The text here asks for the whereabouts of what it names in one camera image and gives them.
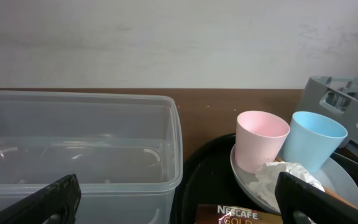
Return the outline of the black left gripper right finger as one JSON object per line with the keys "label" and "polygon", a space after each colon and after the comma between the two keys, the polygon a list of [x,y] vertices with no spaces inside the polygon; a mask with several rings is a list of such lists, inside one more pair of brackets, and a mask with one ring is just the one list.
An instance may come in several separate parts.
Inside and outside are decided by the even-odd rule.
{"label": "black left gripper right finger", "polygon": [[275,197],[286,224],[358,224],[358,209],[287,172],[278,175]]}

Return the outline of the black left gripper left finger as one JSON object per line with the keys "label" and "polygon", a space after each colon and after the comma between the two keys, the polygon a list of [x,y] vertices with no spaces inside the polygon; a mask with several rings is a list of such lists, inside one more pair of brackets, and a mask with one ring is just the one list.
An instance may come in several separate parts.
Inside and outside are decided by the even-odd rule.
{"label": "black left gripper left finger", "polygon": [[68,174],[0,211],[0,224],[76,221],[81,189],[75,174]]}

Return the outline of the wooden chopstick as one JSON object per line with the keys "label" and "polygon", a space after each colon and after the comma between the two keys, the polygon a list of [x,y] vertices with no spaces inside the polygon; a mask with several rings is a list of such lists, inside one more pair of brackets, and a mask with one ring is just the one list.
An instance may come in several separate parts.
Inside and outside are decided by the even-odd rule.
{"label": "wooden chopstick", "polygon": [[312,176],[325,188],[358,209],[358,186],[345,169],[332,158],[312,173]]}

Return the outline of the white napkin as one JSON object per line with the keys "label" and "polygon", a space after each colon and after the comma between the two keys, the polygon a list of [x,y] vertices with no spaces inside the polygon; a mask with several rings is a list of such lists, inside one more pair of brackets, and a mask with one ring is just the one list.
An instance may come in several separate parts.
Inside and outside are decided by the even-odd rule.
{"label": "white napkin", "polygon": [[276,211],[280,211],[277,199],[275,197],[275,187],[278,175],[281,172],[287,172],[304,182],[325,192],[321,183],[315,179],[309,171],[301,164],[292,162],[268,162],[265,163],[256,173],[256,181],[251,182],[248,186],[250,191],[257,197],[267,202]]}

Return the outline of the grey round plate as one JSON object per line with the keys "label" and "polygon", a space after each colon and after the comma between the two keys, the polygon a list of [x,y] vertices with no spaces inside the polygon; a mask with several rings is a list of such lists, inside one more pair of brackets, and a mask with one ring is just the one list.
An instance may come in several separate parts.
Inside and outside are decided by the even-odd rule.
{"label": "grey round plate", "polygon": [[[258,206],[268,213],[279,215],[280,211],[270,206],[265,200],[256,196],[249,189],[251,182],[256,182],[254,174],[243,171],[235,162],[235,146],[230,153],[230,163],[234,177],[242,191]],[[318,171],[312,173],[320,183],[358,208],[358,186],[352,177],[334,159],[329,158]]]}

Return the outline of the blue plastic cup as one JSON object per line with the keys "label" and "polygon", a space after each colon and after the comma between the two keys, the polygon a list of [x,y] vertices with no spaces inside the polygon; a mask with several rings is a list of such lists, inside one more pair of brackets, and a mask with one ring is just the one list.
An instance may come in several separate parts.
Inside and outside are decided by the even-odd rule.
{"label": "blue plastic cup", "polygon": [[290,133],[282,148],[283,160],[316,172],[347,135],[347,129],[329,117],[297,111],[291,117]]}

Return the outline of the pink plastic cup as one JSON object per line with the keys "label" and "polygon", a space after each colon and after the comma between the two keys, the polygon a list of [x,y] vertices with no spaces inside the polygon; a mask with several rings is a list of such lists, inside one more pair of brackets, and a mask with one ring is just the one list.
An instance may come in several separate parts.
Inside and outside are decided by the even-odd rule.
{"label": "pink plastic cup", "polygon": [[237,116],[235,162],[244,171],[256,173],[275,160],[290,132],[281,117],[264,111],[245,111]]}

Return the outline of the gold coffee sachet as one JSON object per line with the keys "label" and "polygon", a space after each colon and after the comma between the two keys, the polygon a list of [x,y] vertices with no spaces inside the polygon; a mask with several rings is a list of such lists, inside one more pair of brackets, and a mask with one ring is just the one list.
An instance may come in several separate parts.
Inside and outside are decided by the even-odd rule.
{"label": "gold coffee sachet", "polygon": [[199,205],[194,224],[282,224],[280,215],[226,205]]}

